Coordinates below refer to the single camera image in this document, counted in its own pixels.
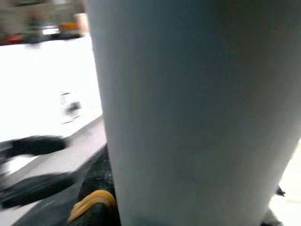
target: white pole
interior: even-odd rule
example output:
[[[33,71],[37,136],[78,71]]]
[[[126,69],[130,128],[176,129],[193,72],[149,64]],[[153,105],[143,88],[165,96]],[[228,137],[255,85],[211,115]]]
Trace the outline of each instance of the white pole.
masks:
[[[259,225],[301,135],[293,2],[89,1],[123,226]]]

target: black fabric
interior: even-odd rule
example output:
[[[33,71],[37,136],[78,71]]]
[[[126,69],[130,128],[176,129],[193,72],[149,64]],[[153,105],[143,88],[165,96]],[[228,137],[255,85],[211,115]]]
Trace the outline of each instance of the black fabric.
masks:
[[[83,200],[95,190],[109,191],[116,198],[107,146],[105,146],[103,154],[91,166],[90,171],[87,173],[79,192],[78,201]],[[96,204],[68,225],[119,226],[120,219],[118,213],[110,214],[103,204]]]
[[[78,195],[86,174],[91,165],[99,159],[104,151],[104,147],[92,156],[79,169],[72,173],[76,183],[57,193],[40,201],[30,211],[18,219],[13,226],[64,226],[70,216],[74,204],[78,200]]]
[[[21,154],[41,155],[60,151],[68,146],[63,137],[58,136],[32,136],[12,141],[12,148],[3,151],[6,158]]]
[[[3,208],[23,206],[48,198],[74,184],[74,177],[69,173],[44,174],[24,179],[0,192]]]

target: white surface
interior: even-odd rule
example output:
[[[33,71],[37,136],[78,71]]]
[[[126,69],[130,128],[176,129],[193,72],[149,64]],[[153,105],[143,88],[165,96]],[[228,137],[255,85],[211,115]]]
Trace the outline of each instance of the white surface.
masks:
[[[68,41],[0,47],[0,142],[33,135],[68,137],[102,115],[92,42],[89,36]],[[61,124],[60,92],[81,102],[75,121]],[[18,156],[10,173],[34,160]]]
[[[300,225],[301,222],[301,142],[288,163],[280,181],[280,187],[286,192],[285,198],[274,196],[270,208],[285,226]]]

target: floor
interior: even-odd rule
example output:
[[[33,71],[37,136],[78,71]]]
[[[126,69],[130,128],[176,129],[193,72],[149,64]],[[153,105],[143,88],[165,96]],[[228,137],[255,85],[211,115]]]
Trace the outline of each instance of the floor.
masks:
[[[81,132],[71,146],[56,153],[42,156],[42,163],[22,179],[51,172],[74,171],[106,142],[103,120]],[[10,226],[36,203],[0,211],[1,226]]]

